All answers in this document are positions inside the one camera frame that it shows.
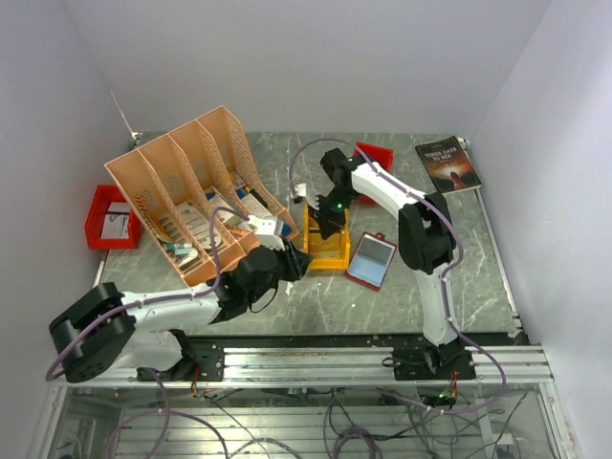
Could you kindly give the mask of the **yellow plastic bin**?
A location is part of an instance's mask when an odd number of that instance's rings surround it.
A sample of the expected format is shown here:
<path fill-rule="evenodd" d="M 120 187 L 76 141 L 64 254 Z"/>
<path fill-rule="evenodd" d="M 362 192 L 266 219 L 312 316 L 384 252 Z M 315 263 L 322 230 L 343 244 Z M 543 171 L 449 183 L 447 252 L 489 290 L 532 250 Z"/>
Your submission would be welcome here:
<path fill-rule="evenodd" d="M 341 231 L 322 239 L 318 223 L 304 204 L 303 250 L 313 256 L 310 270 L 345 271 L 348 269 L 352 240 L 349 230 L 350 213 L 344 211 L 345 224 Z"/>

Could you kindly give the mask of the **red card holder wallet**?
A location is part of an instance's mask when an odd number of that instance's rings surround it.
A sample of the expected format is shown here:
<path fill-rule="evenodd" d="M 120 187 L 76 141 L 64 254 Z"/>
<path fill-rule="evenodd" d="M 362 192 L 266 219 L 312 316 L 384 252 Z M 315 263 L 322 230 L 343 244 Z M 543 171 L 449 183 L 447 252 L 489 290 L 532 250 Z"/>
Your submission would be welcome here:
<path fill-rule="evenodd" d="M 379 291 L 396 250 L 397 245 L 387 241 L 384 234 L 365 231 L 344 275 L 370 290 Z"/>

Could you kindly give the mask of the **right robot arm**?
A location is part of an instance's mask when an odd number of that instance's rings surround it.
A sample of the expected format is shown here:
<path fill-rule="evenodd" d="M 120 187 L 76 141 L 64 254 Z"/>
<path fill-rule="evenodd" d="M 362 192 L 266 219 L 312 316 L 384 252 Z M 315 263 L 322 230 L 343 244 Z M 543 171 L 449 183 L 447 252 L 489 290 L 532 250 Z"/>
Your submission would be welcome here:
<path fill-rule="evenodd" d="M 320 165 L 334 184 L 327 195 L 317 196 L 317 206 L 309 210 L 323 240 L 340 232 L 345 211 L 362 195 L 396 218 L 399 253 L 417 275 L 423 308 L 426 348 L 421 364 L 430 377 L 445 377 L 463 351 L 448 281 L 456 236 L 446 199 L 438 192 L 411 188 L 379 165 L 347 157 L 338 148 L 327 151 Z"/>

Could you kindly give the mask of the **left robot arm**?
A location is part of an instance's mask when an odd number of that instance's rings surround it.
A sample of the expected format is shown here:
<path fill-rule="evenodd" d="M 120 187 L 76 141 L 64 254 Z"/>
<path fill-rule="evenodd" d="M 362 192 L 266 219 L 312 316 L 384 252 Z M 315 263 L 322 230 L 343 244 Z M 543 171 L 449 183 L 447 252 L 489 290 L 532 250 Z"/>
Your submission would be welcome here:
<path fill-rule="evenodd" d="M 47 381 L 90 381 L 111 367 L 153 369 L 170 381 L 187 378 L 203 360 L 185 326 L 233 320 L 251 311 L 280 282 L 303 278 L 312 255 L 286 241 L 281 250 L 259 246 L 236 268 L 207 283 L 153 294 L 121 292 L 101 283 L 49 325 L 57 358 Z"/>

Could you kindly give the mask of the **red bin with cards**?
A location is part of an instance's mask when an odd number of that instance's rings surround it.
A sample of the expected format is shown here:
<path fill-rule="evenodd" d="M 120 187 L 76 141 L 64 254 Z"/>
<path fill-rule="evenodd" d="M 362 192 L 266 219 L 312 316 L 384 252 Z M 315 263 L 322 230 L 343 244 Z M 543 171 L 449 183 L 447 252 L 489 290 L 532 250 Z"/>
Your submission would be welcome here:
<path fill-rule="evenodd" d="M 375 203 L 391 211 L 397 188 L 385 177 L 390 175 L 394 150 L 367 142 L 357 142 L 354 150 L 356 162 L 362 160 L 361 152 L 369 158 L 374 167 L 367 161 L 359 164 L 351 173 L 352 188 L 364 202 Z"/>

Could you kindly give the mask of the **white cards in left bin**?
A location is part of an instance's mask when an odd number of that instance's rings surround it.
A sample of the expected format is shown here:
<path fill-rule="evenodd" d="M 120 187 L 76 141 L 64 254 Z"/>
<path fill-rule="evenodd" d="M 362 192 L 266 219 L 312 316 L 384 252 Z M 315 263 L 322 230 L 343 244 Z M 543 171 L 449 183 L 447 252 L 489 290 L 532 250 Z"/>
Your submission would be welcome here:
<path fill-rule="evenodd" d="M 131 207 L 125 202 L 112 202 L 104 215 L 101 239 L 127 239 Z"/>

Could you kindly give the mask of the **pink file organizer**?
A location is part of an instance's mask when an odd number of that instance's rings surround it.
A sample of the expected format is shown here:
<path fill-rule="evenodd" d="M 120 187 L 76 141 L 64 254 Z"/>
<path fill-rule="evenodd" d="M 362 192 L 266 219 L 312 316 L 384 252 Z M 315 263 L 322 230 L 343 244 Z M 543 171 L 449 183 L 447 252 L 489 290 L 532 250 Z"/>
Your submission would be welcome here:
<path fill-rule="evenodd" d="M 187 261 L 164 253 L 189 287 L 216 274 L 210 244 L 222 268 L 235 268 L 259 240 L 229 208 L 243 214 L 271 214 L 299 230 L 290 212 L 261 181 L 245 131 L 232 112 L 220 106 L 106 164 L 126 202 L 160 248 L 187 242 L 197 251 Z"/>

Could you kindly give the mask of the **dark paperback book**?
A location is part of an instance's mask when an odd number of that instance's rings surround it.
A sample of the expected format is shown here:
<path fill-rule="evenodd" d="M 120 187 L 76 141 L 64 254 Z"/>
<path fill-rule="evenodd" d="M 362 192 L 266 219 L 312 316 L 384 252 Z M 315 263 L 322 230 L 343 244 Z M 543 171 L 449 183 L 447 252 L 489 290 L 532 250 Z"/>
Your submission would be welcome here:
<path fill-rule="evenodd" d="M 482 186 L 464 139 L 451 136 L 416 145 L 415 151 L 438 192 L 448 195 Z"/>

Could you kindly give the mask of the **aluminium mounting rail frame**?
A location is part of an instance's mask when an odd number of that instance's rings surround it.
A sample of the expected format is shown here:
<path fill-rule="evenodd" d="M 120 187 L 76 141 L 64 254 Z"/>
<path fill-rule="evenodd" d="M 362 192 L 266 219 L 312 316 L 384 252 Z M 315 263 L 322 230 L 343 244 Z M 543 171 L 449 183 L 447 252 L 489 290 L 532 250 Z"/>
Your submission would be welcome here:
<path fill-rule="evenodd" d="M 574 458 L 552 368 L 522 332 L 453 369 L 413 334 L 195 338 L 202 372 L 52 385 L 35 458 Z"/>

